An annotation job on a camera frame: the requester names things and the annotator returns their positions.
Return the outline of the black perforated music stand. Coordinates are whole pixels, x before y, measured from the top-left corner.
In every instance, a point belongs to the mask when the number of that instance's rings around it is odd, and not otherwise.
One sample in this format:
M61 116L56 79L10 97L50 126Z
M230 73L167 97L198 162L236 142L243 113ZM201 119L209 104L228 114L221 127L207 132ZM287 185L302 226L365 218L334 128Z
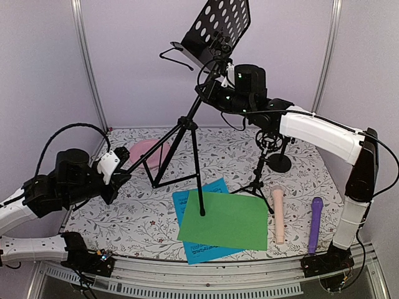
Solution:
M208 70L209 74L204 81L204 83L206 83L222 76L221 67L228 62L233 62L230 56L249 28L250 23L251 15L248 1L207 1L182 41L172 42L171 46L174 50L181 52L190 61L196 64L202 72ZM145 154L141 155L140 158L127 169L127 173L131 174L139 166L143 166L151 182L151 186L153 188L162 187L163 183L161 179L174 153L180 145L185 133L190 132L193 145L195 173L181 179L167 181L165 184L170 185L195 178L200 204L199 211L200 214L204 216L205 208L196 139L198 125L194 121L194 116L202 103L204 102L197 96L187 115L181 116L177 124L163 138ZM165 159L160 160L156 176L152 176L147 161L157 150L162 150L163 145L171 137L174 137L174 141Z

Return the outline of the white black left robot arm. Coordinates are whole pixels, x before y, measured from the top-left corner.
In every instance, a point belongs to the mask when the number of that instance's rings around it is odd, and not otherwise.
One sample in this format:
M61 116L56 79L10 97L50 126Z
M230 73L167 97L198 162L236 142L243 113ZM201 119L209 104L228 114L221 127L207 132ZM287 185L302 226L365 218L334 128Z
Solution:
M105 153L93 164L81 149L68 149L56 156L55 168L26 181L12 196L1 202L1 265L23 260L53 260L63 265L88 270L93 262L104 262L109 255L90 251L76 232L44 239L16 239L6 233L27 221L53 212L82 207L100 197L110 205L119 189L131 178L122 166L129 150L119 147Z

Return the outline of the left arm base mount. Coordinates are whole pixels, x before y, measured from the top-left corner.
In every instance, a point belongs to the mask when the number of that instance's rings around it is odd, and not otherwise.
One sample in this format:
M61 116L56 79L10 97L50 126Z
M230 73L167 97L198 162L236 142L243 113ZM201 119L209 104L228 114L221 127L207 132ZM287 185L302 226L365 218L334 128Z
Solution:
M65 242L64 249L67 252L67 259L61 261L61 266L79 273L111 277L115 265L112 251L88 249L78 232L66 232L60 236Z

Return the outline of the blue sheet music paper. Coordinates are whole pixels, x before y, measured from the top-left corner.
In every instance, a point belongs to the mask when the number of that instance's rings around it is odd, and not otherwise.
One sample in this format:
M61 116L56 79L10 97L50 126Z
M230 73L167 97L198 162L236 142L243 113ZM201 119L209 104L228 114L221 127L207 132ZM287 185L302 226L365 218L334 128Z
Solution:
M218 193L228 193L228 187L223 178L204 185L202 190L205 192L218 192ZM177 216L178 225L181 226L183 222L183 216L185 213L185 208L187 200L189 197L189 191L177 191L172 194L172 199L175 207L175 212ZM186 254L186 260L189 265L194 265L197 263L209 262L212 260L220 259L240 253L243 249L232 249L227 247L218 247L212 245L203 245L192 242L183 241L183 247Z

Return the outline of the green paper sheet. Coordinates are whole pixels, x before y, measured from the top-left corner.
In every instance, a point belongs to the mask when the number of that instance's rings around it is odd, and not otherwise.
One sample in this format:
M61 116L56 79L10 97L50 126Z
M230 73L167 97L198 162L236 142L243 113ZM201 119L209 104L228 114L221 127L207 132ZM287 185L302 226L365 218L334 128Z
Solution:
M266 251L269 211L263 199L240 194L204 192L205 215L197 191L190 191L177 239L180 241Z

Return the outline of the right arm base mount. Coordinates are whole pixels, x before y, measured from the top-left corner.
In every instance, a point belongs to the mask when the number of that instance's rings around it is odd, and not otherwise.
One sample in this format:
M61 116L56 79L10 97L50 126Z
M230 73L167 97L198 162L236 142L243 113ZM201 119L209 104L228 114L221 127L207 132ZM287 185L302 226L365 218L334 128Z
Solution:
M351 250L338 249L333 245L330 245L324 254L308 254L300 260L305 278L341 271L341 274L321 278L321 287L329 293L339 293L348 289L360 278L365 267L365 246L361 242L359 245L362 249L362 264L355 278L352 276L355 262Z

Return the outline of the black round-base mic stand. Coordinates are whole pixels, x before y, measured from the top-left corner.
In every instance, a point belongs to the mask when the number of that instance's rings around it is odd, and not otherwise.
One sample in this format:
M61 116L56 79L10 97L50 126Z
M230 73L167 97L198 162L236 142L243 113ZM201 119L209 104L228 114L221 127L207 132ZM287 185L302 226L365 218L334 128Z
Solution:
M277 173L286 173L291 167L292 163L288 156L285 155L286 148L291 138L284 137L282 142L282 148L280 153L272 154L268 158L268 166L271 170Z

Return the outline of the pink beige microphone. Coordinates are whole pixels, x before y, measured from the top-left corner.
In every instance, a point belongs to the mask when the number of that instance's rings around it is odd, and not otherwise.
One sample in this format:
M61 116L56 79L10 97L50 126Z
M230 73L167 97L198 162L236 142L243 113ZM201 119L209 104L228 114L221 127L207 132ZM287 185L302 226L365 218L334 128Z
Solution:
M275 240L277 245L282 245L284 243L284 190L282 187L274 186L272 188L272 199L274 203Z

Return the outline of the purple microphone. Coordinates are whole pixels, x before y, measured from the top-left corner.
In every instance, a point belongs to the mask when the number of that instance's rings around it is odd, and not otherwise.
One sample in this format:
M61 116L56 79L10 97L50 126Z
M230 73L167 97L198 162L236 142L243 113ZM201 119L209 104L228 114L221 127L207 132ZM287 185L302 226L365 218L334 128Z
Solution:
M312 219L310 223L310 234L309 234L309 244L308 244L308 254L310 255L314 255L317 249L323 207L324 203L321 197L313 198L311 204Z

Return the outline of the black shock mount tripod stand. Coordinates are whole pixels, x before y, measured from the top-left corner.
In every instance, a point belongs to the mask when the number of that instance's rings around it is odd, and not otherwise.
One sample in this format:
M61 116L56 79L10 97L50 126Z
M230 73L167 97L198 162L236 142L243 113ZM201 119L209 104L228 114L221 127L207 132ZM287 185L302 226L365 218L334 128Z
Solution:
M269 213L272 215L274 214L274 211L270 206L270 204L268 203L267 198L262 191L264 183L261 178L264 166L269 163L267 156L281 149L282 145L279 145L279 142L282 141L283 137L280 134L266 133L265 131L259 130L255 135L255 143L256 146L261 150L261 154L258 159L257 166L253 170L253 174L255 175L255 177L248 185L243 186L231 192L231 194L245 192L250 195L256 196L258 198L261 198L266 203L267 209Z

